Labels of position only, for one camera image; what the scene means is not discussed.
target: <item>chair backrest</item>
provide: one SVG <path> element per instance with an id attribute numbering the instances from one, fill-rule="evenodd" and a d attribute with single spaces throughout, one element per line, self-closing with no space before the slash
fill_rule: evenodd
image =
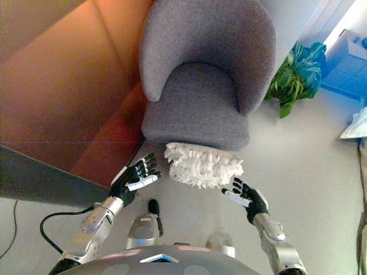
<path id="1" fill-rule="evenodd" d="M 257 0 L 157 0 L 140 44 L 140 74 L 149 101 L 159 101 L 177 66 L 204 62 L 229 73 L 243 115 L 263 100 L 274 60 L 274 26 Z"/>

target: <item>chair seat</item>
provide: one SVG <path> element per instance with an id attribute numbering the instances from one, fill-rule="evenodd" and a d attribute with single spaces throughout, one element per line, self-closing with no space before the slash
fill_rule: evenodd
<path id="1" fill-rule="evenodd" d="M 200 62 L 173 70 L 160 100 L 149 103 L 142 131 L 158 143 L 185 142 L 223 150 L 248 143 L 248 119 L 239 113 L 232 79 Z"/>

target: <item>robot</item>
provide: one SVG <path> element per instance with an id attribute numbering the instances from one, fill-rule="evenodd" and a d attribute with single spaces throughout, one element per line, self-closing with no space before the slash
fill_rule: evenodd
<path id="1" fill-rule="evenodd" d="M 58 263 L 49 273 L 63 275 L 255 275 L 254 270 L 234 258 L 234 248 L 223 242 L 208 242 L 207 247 L 185 243 L 158 245 L 163 235 L 159 205 L 151 200 L 148 213 L 135 219 L 124 251 L 99 257 L 103 241 L 108 237 L 117 214 L 135 198 L 135 192 L 157 181 L 154 170 L 157 159 L 149 154 L 130 167 L 124 167 L 112 180 L 108 198 L 82 211 L 91 211 L 80 230 L 62 251 Z M 297 251 L 291 246 L 282 225 L 272 220 L 268 203 L 260 191 L 235 178 L 233 189 L 222 189 L 229 199 L 245 207 L 248 221 L 256 226 L 261 247 L 268 256 L 275 275 L 307 275 Z"/>

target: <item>power cord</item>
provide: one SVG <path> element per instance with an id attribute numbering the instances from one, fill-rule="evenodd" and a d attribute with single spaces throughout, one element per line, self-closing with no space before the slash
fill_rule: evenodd
<path id="1" fill-rule="evenodd" d="M 10 245 L 7 247 L 7 249 L 5 250 L 5 252 L 2 253 L 2 255 L 0 256 L 0 260 L 10 250 L 10 248 L 12 247 L 12 245 L 13 245 L 13 243 L 15 241 L 15 237 L 17 236 L 18 225 L 17 225 L 17 216 L 15 215 L 15 211 L 17 209 L 17 204 L 18 204 L 18 200 L 15 201 L 14 208 L 13 208 L 13 217 L 14 217 L 14 235 L 13 235 L 13 239 L 11 240 Z"/>
<path id="2" fill-rule="evenodd" d="M 45 221 L 47 221 L 49 218 L 54 217 L 54 216 L 59 216 L 59 215 L 80 215 L 80 214 L 84 214 L 86 212 L 89 212 L 91 210 L 93 210 L 95 207 L 94 205 L 88 207 L 87 209 L 84 209 L 83 211 L 79 211 L 79 212 L 58 212 L 58 213 L 53 213 L 51 215 L 46 216 L 42 222 L 40 223 L 40 232 L 41 235 L 43 237 L 43 239 L 46 240 L 46 242 L 48 242 L 53 248 L 55 248 L 60 254 L 63 253 L 63 250 L 61 248 L 59 248 L 49 237 L 47 237 L 46 233 L 44 232 L 44 223 Z"/>

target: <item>robot forearm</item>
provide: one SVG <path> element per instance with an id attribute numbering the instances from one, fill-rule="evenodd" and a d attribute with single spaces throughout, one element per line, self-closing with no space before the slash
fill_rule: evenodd
<path id="1" fill-rule="evenodd" d="M 267 213 L 256 214 L 253 224 L 259 231 L 261 247 L 269 258 L 274 274 L 307 275 L 298 252 L 290 244 L 281 224 L 274 222 Z"/>
<path id="2" fill-rule="evenodd" d="M 65 249 L 50 275 L 92 261 L 99 256 L 102 243 L 110 234 L 112 225 L 124 203 L 118 197 L 108 197 L 82 221 L 69 248 Z"/>

